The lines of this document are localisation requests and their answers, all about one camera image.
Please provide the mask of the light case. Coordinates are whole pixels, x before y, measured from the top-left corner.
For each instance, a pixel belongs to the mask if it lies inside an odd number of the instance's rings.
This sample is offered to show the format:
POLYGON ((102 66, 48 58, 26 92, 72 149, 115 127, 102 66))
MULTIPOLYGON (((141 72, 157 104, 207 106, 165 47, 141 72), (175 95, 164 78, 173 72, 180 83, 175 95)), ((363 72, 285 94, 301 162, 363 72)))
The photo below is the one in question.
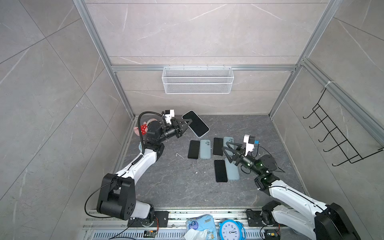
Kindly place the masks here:
POLYGON ((238 167, 235 164, 230 163, 227 158, 225 158, 225 166, 228 181, 239 181, 240 173, 238 167))
POLYGON ((200 159, 209 160, 211 159, 211 141, 200 140, 200 159))
MULTIPOLYGON (((224 137, 223 138, 223 147, 234 149, 235 146, 233 145, 233 143, 234 143, 233 137, 224 137)), ((233 152, 231 152, 231 151, 226 150, 225 152, 227 153, 227 155, 229 157, 232 157, 234 155, 233 152)))

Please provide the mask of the phone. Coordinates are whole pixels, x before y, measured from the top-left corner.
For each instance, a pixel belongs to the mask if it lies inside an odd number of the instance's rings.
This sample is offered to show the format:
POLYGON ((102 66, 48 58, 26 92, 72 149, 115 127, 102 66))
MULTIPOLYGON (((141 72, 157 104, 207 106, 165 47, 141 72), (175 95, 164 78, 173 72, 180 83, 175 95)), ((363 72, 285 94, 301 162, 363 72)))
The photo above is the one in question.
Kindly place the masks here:
POLYGON ((227 183, 228 176, 224 160, 214 160, 215 178, 217 183, 227 183))
POLYGON ((223 156, 223 138, 214 138, 213 155, 223 156))
POLYGON ((199 152, 200 152, 200 141, 191 140, 189 145, 189 151, 188 151, 188 159, 197 160, 199 158, 199 152))
POLYGON ((210 130, 208 125, 194 111, 189 111, 185 113, 184 115, 182 115, 182 119, 192 120, 191 124, 189 125, 189 128, 198 138, 203 137, 210 130))

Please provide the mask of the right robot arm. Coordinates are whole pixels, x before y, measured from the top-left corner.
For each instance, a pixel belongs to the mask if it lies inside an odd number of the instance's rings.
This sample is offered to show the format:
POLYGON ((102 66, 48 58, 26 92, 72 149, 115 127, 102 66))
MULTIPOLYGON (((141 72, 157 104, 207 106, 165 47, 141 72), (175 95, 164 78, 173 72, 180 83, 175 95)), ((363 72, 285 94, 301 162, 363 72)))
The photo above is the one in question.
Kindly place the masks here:
POLYGON ((245 167, 255 173, 258 190, 275 198, 262 208, 265 225, 285 225, 311 240, 359 240, 357 230, 347 213, 336 203, 325 204, 290 187, 274 171, 275 159, 263 155, 256 159, 252 155, 254 146, 227 142, 223 153, 230 163, 245 167))

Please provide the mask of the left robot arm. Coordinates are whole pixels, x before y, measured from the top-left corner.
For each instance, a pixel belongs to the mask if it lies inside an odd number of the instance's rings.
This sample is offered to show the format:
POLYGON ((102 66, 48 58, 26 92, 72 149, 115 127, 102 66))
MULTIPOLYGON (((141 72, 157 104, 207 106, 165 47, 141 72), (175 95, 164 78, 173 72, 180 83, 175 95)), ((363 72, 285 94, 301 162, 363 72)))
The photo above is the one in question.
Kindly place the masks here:
POLYGON ((155 220, 154 207, 136 199, 135 184, 160 159, 165 148, 163 141, 171 137, 181 137, 192 122, 191 119, 171 118, 165 123, 148 123, 146 139, 142 140, 142 152, 122 170, 104 176, 97 212, 121 220, 141 219, 142 225, 152 224, 155 220))

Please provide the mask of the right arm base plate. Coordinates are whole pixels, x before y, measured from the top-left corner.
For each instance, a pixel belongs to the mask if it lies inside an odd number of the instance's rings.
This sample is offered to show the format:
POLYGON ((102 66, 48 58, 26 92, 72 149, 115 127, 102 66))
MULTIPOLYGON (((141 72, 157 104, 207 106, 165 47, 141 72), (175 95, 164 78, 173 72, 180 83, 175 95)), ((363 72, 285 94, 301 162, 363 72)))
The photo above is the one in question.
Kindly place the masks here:
POLYGON ((245 213, 249 227, 263 227, 270 224, 268 215, 265 211, 247 209, 245 213))

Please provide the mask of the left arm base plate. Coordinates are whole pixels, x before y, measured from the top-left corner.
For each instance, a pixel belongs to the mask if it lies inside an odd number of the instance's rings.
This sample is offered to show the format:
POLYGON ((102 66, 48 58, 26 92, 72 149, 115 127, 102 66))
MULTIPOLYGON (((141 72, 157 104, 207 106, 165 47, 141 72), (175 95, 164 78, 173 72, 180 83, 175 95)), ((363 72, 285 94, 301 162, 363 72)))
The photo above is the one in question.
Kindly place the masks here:
POLYGON ((128 227, 133 228, 165 228, 168 225, 169 212, 168 211, 154 211, 150 212, 149 216, 145 219, 131 218, 128 221, 128 227))

